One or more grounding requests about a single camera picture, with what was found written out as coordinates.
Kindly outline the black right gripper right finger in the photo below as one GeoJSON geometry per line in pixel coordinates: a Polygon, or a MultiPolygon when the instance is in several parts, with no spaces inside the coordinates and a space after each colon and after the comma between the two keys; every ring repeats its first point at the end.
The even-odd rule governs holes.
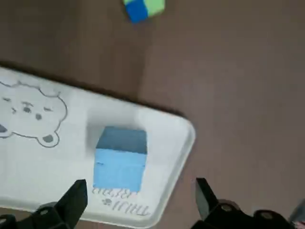
{"type": "Polygon", "coordinates": [[[282,215],[271,210],[245,214],[232,201],[220,201],[205,178],[197,178],[195,200],[201,219],[193,229],[293,229],[282,215]]]}

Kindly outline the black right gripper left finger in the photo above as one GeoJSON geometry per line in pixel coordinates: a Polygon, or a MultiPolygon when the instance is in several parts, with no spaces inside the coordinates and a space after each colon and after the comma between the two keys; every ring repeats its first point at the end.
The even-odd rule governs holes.
{"type": "Polygon", "coordinates": [[[0,216],[2,229],[73,229],[88,205],[87,182],[79,179],[57,202],[40,206],[20,221],[14,215],[0,216]]]}

